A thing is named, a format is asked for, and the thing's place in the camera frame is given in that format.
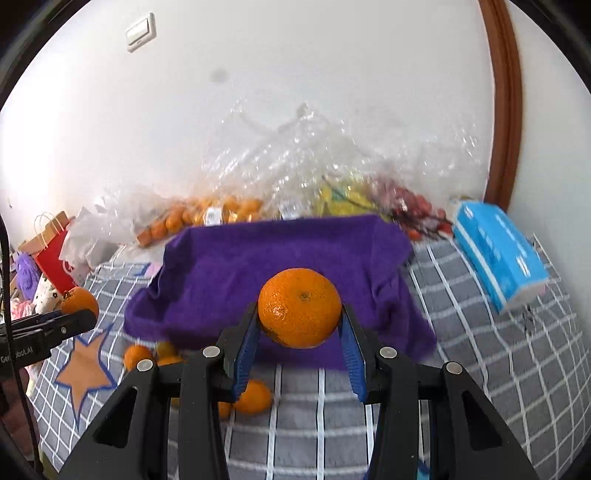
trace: blue tissue package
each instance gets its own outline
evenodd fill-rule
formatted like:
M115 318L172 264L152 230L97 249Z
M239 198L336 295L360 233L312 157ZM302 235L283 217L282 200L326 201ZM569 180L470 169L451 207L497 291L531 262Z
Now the blue tissue package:
M544 264L499 207L462 203L453 231L498 312L530 303L544 292Z

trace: bag handle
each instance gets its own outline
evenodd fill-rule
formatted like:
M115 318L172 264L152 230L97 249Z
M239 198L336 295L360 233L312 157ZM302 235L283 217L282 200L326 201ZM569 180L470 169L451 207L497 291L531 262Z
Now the bag handle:
M49 220L48 225L51 225L51 227L54 229L56 234L63 232L66 228L61 224L61 222L57 219L57 217L55 215L53 215L52 213L43 212L40 215L37 215L35 217L35 220L33 221L33 228L35 229L35 235L39 236L39 232L37 232L37 225L39 225L39 229L41 230L41 241L43 242L43 245L45 245L45 248L47 248L47 242L45 241L45 237L43 237L43 230L45 230L45 229L42 228L42 225L41 225L42 219ZM60 231L57 229L57 227L55 225L56 222L61 227Z

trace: red shopping bag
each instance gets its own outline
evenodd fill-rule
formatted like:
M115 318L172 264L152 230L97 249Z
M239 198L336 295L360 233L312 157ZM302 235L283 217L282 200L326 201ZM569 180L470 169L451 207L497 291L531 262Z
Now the red shopping bag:
M56 290L63 295L77 284L84 282L90 268L82 272L80 268L73 268L65 260L60 260L61 247L64 244L67 230L61 222L57 222L59 227L56 227L54 220L55 218L51 220L50 225L53 225L55 235L48 242L43 240L44 248L34 258L41 271Z

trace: bed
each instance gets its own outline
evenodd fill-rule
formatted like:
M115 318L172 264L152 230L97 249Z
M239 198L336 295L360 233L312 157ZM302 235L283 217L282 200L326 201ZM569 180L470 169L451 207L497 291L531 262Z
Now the bed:
M531 305L532 316L521 311L496 315L453 241L416 245L404 272L439 339L426 363L463 364L508 423L540 479L548 480L569 468L589 436L591 373L588 346L563 282L539 242L533 243L551 282L545 295ZM122 330L125 302L147 286L153 274L149 264L114 260L101 265L85 285L99 299L101 313L96 329L82 337L88 342L107 331L100 358L117 383L125 375L122 355L136 342ZM41 448L58 470L112 391L90 393L76 421L68 389L55 383L71 349L69 340L53 351L33 391ZM268 413L255 417L233 413L223 423L231 478L254 480L272 473L275 479L308 479L317 478L319 470L339 480L363 477L378 409L357 402L344 372L256 365L252 376L274 391L275 401ZM424 404L420 420L419 453L428 464ZM177 411L172 409L171 479L178 475L177 422Z

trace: white wall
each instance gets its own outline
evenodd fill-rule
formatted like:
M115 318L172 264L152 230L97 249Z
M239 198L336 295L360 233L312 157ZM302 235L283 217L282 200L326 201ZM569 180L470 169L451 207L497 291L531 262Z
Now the white wall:
M509 214L535 232L591 338L591 95L554 43L511 5L524 81L524 132Z
M130 54L150 11L157 38ZM305 100L333 120L383 107L414 138L461 125L488 165L492 97L477 0L92 0L0 112L0 212L18 245L37 214L75 214L120 178L186 192L240 98L270 127Z

